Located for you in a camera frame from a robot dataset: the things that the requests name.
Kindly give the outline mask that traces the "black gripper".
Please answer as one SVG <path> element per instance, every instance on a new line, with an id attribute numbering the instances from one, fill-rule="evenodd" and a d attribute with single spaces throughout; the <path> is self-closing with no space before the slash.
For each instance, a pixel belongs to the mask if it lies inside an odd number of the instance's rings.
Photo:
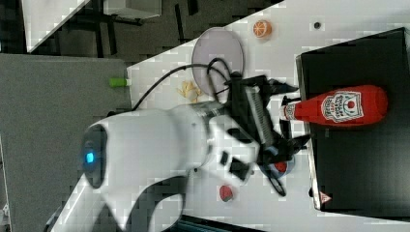
<path id="1" fill-rule="evenodd" d="M 243 78 L 239 72 L 233 72 L 226 85 L 229 87 L 226 110 L 259 145 L 258 161 L 274 161 L 278 153 L 295 155 L 310 141 L 309 134 L 279 140 L 267 110 L 272 95 L 293 93 L 298 87 L 273 78 L 268 80 L 265 75 Z"/>

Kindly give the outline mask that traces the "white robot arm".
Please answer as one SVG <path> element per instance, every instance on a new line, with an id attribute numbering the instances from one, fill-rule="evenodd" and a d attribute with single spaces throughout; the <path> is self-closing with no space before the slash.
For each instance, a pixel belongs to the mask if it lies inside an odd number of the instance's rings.
<path id="1" fill-rule="evenodd" d="M 308 142 L 306 135 L 277 133 L 267 108 L 271 96 L 293 86 L 238 72 L 226 84 L 224 102 L 135 108 L 88 127 L 78 154 L 80 177 L 44 232 L 92 232 L 102 210 L 111 213 L 116 232 L 162 232 L 185 204 L 165 211 L 159 205 L 186 196 L 193 169 L 240 187 L 255 167 L 268 174 L 271 164 L 291 160 Z"/>

